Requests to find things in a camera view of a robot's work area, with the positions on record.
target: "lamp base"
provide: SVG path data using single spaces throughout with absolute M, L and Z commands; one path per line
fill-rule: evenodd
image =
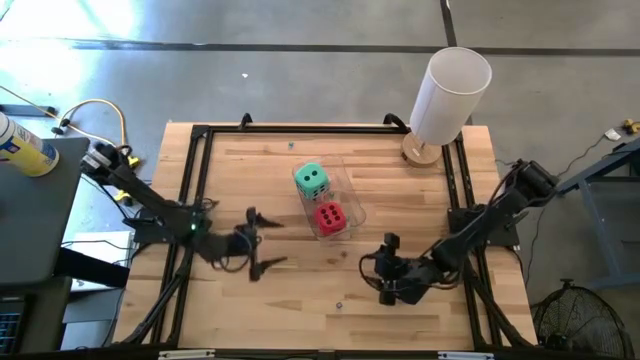
M 402 140 L 402 158 L 413 167 L 428 167 L 436 162 L 442 154 L 442 148 L 421 142 L 409 133 Z

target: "white lampshade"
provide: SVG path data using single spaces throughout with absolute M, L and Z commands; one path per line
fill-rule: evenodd
M 435 53 L 422 80 L 409 124 L 418 140 L 445 145 L 455 139 L 491 82 L 491 66 L 475 51 Z

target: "spray can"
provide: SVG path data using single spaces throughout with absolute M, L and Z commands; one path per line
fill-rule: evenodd
M 36 177 L 51 171 L 59 158 L 51 144 L 0 113 L 0 164 L 12 164 L 25 175 Z

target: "wooden table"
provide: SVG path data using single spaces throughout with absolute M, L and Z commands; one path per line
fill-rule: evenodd
M 178 197 L 192 125 L 167 125 L 153 178 L 153 188 L 166 198 Z M 484 126 L 467 126 L 463 135 L 476 201 L 487 201 L 499 180 L 489 131 Z M 247 207 L 256 206 L 265 217 L 286 225 L 263 231 L 259 258 L 288 256 L 289 260 L 268 270 L 260 282 L 250 283 L 247 269 L 238 274 L 214 271 L 197 257 L 180 347 L 471 349 L 462 286 L 450 291 L 431 289 L 415 306 L 398 302 L 386 307 L 378 304 L 378 293 L 358 274 L 358 260 L 377 249 L 385 232 L 401 237 L 401 255 L 418 255 L 447 234 L 449 198 L 443 161 L 427 169 L 410 168 L 400 157 L 402 138 L 217 134 L 205 190 L 205 196 L 220 201 L 210 215 L 215 230 L 229 231 L 244 221 Z M 289 149 L 291 141 L 294 146 Z M 451 149 L 459 174 L 455 148 Z M 351 240 L 321 243 L 309 228 L 291 170 L 305 160 L 330 154 L 343 157 L 367 219 Z M 201 149 L 194 174 L 198 174 L 200 156 Z M 133 261 L 116 340 L 134 329 L 158 296 L 166 252 L 166 246 L 153 245 Z M 505 249 L 491 248 L 487 260 L 496 301 L 522 335 L 534 342 L 516 258 Z M 483 334 L 489 339 L 486 312 L 479 308 Z M 163 335 L 169 333 L 173 303 L 168 309 Z

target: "clear plastic container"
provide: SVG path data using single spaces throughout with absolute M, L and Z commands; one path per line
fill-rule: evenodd
M 349 175 L 344 168 L 344 162 L 339 156 L 324 156 L 311 159 L 305 163 L 293 167 L 293 177 L 295 182 L 296 172 L 308 163 L 320 164 L 329 177 L 329 190 L 321 194 L 315 200 L 307 199 L 298 189 L 298 195 L 304 207 L 304 211 L 309 220 L 311 230 L 319 240 L 348 240 L 351 233 L 367 218 L 367 214 L 360 205 L 360 201 L 353 191 L 353 186 L 349 180 Z M 346 226 L 337 232 L 324 235 L 318 226 L 315 212 L 319 206 L 328 202 L 336 202 L 342 208 L 346 216 Z

